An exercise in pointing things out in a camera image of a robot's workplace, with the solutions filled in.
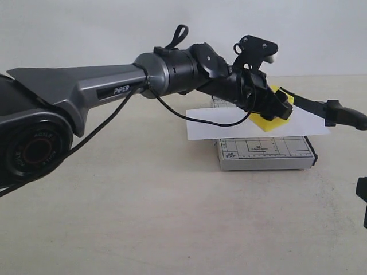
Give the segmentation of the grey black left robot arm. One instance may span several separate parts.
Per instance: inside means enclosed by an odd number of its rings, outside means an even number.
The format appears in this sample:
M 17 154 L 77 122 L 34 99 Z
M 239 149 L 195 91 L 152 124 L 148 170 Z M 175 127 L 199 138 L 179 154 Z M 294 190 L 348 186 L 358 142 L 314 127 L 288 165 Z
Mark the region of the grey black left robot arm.
M 261 42 L 232 65 L 203 43 L 156 47 L 127 65 L 9 70 L 1 76 L 1 194 L 54 171 L 74 153 L 74 136 L 87 142 L 90 109 L 135 94 L 160 99 L 196 90 L 268 120 L 288 119 L 287 95 L 259 70 L 277 49 Z

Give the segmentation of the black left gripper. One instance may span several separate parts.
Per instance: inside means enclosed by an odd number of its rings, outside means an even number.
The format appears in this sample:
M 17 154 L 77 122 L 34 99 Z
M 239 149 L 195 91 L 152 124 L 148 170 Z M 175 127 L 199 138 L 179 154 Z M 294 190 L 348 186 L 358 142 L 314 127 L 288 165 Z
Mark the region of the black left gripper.
M 227 101 L 245 111 L 260 114 L 268 121 L 275 118 L 287 120 L 292 114 L 292 105 L 288 96 L 280 89 L 275 92 L 266 80 L 266 74 L 250 71 L 235 71 L 229 79 Z

